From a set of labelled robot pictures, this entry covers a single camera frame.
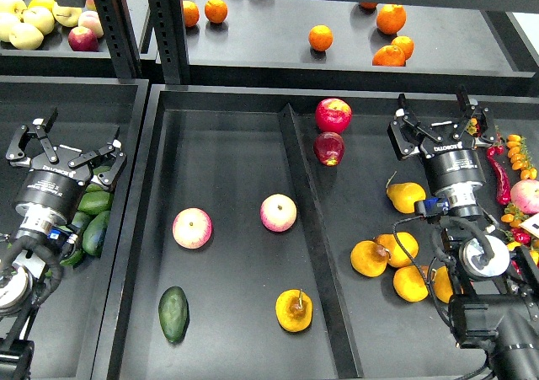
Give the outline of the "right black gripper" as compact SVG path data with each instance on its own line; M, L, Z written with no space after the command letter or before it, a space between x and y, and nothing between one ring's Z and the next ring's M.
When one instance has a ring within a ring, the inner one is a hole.
M494 117L489 108L471 99L463 85L457 88L456 98L461 114L452 123L451 138L455 142L440 143L440 135L408 108L404 93L398 95L398 109L387 128L398 160L421 152L432 195L457 184L483 186L486 179L476 147L489 147L497 142Z

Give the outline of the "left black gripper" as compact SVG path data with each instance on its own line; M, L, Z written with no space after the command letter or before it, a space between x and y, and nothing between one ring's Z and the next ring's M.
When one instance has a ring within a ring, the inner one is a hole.
M40 218L51 217L55 224L68 224L89 184L105 191L115 189L127 156L118 139L119 127L97 150L81 154L63 145L54 149L48 133L57 116L58 109L52 108L47 118L21 125L13 134L5 158L12 166L29 169L15 197L15 211L21 216L31 212ZM37 140L44 152L27 156L25 149L31 140Z

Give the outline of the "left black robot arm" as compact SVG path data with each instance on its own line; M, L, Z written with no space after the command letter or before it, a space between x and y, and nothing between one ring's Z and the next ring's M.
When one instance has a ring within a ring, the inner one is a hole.
M22 222L1 240L1 317L13 318L1 338L1 377L28 379L35 344L29 332L41 305L60 286L65 268L102 253L114 191L126 165L113 135L84 152L49 138L58 114L21 125L5 158L26 168L14 209Z

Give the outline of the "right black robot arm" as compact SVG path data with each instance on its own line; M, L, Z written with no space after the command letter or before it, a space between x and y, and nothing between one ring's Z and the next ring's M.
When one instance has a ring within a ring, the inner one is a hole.
M440 316L457 346L485 352L488 378L536 379L538 268L529 249L507 249L478 203L487 180L477 149L494 144L494 119L464 88L456 97L459 119L428 124L400 94L387 134L398 159L418 156L424 169L430 196L415 201L414 218L433 226L435 259L453 291Z

